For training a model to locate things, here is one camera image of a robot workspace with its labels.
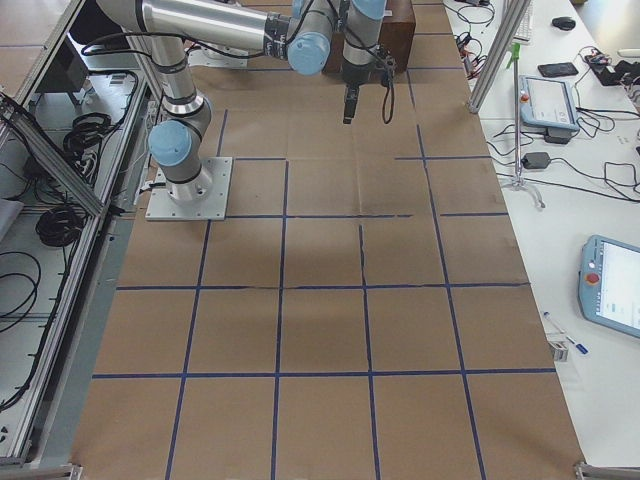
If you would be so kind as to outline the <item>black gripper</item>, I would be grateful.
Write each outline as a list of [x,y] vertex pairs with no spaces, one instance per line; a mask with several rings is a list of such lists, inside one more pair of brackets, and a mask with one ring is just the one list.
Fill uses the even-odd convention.
[[341,76],[345,83],[343,123],[351,124],[358,103],[358,89],[369,82],[373,64],[353,64],[343,62],[341,66]]

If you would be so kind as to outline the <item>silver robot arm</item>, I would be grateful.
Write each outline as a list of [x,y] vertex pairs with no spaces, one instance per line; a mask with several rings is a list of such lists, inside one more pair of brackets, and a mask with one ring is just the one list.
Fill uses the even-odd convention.
[[371,72],[393,69],[378,44],[383,1],[295,1],[288,15],[229,1],[101,1],[98,6],[131,46],[144,45],[148,79],[162,90],[166,118],[148,136],[161,183],[149,201],[156,218],[221,218],[226,209],[232,162],[199,154],[212,106],[195,86],[192,65],[236,67],[265,56],[315,75],[329,59],[333,34],[340,32],[344,123],[353,120],[359,89]]

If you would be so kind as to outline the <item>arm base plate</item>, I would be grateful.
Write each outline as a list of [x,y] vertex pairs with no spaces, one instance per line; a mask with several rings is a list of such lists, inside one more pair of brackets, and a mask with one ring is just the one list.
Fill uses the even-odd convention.
[[147,205],[149,221],[223,221],[226,217],[232,157],[202,160],[199,175],[186,184],[172,183],[159,169]]

